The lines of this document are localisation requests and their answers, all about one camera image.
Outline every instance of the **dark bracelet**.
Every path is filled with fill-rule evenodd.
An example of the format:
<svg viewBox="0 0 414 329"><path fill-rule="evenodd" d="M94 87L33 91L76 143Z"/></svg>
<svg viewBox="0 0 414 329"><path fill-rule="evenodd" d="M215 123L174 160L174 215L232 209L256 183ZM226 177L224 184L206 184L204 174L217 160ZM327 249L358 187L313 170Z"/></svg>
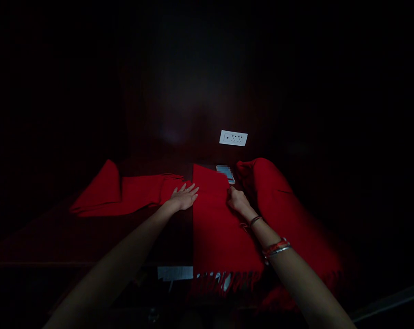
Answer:
<svg viewBox="0 0 414 329"><path fill-rule="evenodd" d="M255 223L255 222L257 222L259 219L263 219L261 216L257 216L257 217L254 217L252 220L251 220L251 222L249 223L249 226L251 227L251 226L253 226L253 224Z"/></svg>

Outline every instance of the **silver bangle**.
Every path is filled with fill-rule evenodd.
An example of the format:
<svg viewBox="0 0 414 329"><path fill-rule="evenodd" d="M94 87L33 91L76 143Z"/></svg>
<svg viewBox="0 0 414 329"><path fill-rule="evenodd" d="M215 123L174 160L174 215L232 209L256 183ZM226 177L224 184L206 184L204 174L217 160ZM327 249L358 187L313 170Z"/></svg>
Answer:
<svg viewBox="0 0 414 329"><path fill-rule="evenodd" d="M276 254L279 254L279 253L281 253L282 251L285 251L285 250L288 250L289 248L292 248L292 246L291 246L291 244L288 242L288 244L286 245L286 246L284 246L284 247L281 247L281 248L279 248L279 249L277 249L277 250L274 250L272 253L270 253L268 256L264 256L265 257L265 264L266 265L269 265L270 263L269 263L269 261L268 261L268 257L271 257L271 256L274 256L274 255L276 255Z"/></svg>
<svg viewBox="0 0 414 329"><path fill-rule="evenodd" d="M268 255L268 257L274 256L275 254L281 253L282 251L285 251L285 250L287 250L289 248L291 248L291 244L288 242L288 244L286 246L281 247L281 248L279 248L277 250L274 250L272 253L270 253Z"/></svg>

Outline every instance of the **white outlet plate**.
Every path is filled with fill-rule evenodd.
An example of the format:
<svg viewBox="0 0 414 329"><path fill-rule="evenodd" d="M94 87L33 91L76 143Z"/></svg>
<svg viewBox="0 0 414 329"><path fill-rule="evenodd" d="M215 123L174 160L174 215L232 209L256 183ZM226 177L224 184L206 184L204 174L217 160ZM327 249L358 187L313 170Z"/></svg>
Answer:
<svg viewBox="0 0 414 329"><path fill-rule="evenodd" d="M220 144L245 146L248 134L221 130Z"/></svg>

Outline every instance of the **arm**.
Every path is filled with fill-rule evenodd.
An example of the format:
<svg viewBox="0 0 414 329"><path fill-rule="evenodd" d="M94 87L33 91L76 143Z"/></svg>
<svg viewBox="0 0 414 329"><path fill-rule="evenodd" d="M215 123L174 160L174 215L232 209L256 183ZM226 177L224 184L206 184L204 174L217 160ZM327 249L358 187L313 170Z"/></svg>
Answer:
<svg viewBox="0 0 414 329"><path fill-rule="evenodd" d="M228 204L248 223L258 216L242 191L231 187L230 196ZM264 249L280 241L279 235L262 219L256 221L252 229ZM269 260L311 328L356 328L326 285L294 249L287 249Z"/></svg>
<svg viewBox="0 0 414 329"><path fill-rule="evenodd" d="M106 254L62 301L44 328L82 328L115 301L146 260L158 235L179 210L192 206L195 184L174 190L170 200Z"/></svg>

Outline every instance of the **red fabric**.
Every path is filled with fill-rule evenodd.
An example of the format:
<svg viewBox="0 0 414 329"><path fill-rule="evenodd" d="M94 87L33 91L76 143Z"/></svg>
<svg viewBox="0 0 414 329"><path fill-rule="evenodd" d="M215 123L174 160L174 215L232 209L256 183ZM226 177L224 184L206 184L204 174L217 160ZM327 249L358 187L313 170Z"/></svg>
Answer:
<svg viewBox="0 0 414 329"><path fill-rule="evenodd" d="M292 192L286 178L266 159L238 162L237 172L245 191L259 208L263 219L313 268L333 294L337 294L352 261L350 251L304 209ZM294 300L283 286L273 289L264 299L262 308L291 309Z"/></svg>
<svg viewBox="0 0 414 329"><path fill-rule="evenodd" d="M249 199L254 198L264 220L309 263L329 289L336 293L344 270L342 250L335 239L300 204L288 182L266 159L238 162L237 174ZM227 206L229 183L223 174L194 165L193 182L200 187L193 205L195 279L192 293L215 291L226 295L244 284L253 287L266 268L260 248L240 227L236 214ZM233 273L230 288L223 280ZM219 284L214 277L220 273ZM293 299L283 286L273 287L261 309L292 309Z"/></svg>
<svg viewBox="0 0 414 329"><path fill-rule="evenodd" d="M249 281L254 284L264 264L251 236L240 228L240 220L227 205L230 188L227 177L194 164L192 179L199 187L193 204L193 275L207 274L203 282L194 280L193 293L214 289L217 273L221 274L221 282L232 273L230 287L234 290L248 282L246 278L250 272L253 272L253 279ZM231 290L224 292L220 286L216 286L216 290L221 294L226 295Z"/></svg>
<svg viewBox="0 0 414 329"><path fill-rule="evenodd" d="M115 163L107 160L70 211L79 217L124 215L163 204L182 185L182 176L173 174L120 177Z"/></svg>

